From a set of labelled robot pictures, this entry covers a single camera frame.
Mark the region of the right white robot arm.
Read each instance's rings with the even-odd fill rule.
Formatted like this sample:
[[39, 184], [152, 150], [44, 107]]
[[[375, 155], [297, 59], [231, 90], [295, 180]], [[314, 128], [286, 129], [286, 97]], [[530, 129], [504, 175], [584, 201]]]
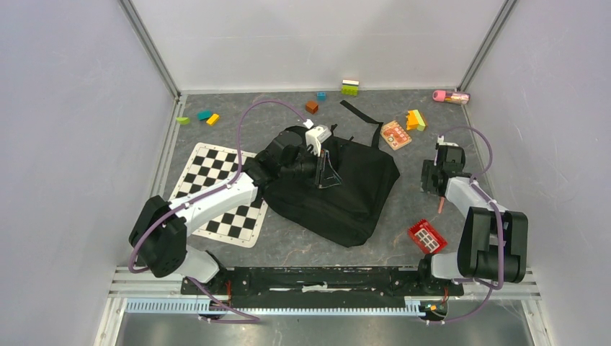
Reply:
[[435, 158], [423, 162], [423, 191], [452, 203], [465, 218], [457, 251], [420, 260], [416, 285], [426, 294], [436, 293], [445, 280], [472, 280], [498, 290], [526, 275], [527, 216], [498, 204], [464, 166], [463, 148], [447, 143], [438, 144]]

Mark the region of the black student backpack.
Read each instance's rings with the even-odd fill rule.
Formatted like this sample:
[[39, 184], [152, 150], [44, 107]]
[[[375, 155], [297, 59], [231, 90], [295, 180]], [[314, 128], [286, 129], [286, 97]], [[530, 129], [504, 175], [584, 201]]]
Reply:
[[[332, 135], [323, 148], [342, 183], [318, 189], [310, 182], [282, 178], [266, 187], [262, 199], [283, 218], [343, 247], [355, 247], [373, 235], [400, 173], [393, 157], [379, 148], [383, 124], [345, 100], [341, 104], [377, 127], [368, 145], [337, 137], [329, 127]], [[307, 128], [285, 130], [304, 135]]]

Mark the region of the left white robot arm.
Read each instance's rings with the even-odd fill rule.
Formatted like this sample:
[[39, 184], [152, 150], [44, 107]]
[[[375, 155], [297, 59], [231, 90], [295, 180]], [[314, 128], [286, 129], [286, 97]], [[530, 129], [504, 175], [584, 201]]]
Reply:
[[205, 190], [166, 201], [161, 196], [149, 198], [131, 231], [133, 247], [129, 270], [143, 271], [163, 278], [174, 272], [190, 275], [208, 293], [219, 293], [226, 286], [226, 274], [207, 252], [188, 249], [187, 238], [201, 225], [241, 205], [262, 199], [266, 187], [282, 178], [296, 178], [323, 188], [339, 184], [341, 179], [331, 165], [323, 144], [331, 130], [318, 125], [304, 135], [285, 130], [256, 156], [239, 159], [237, 172]]

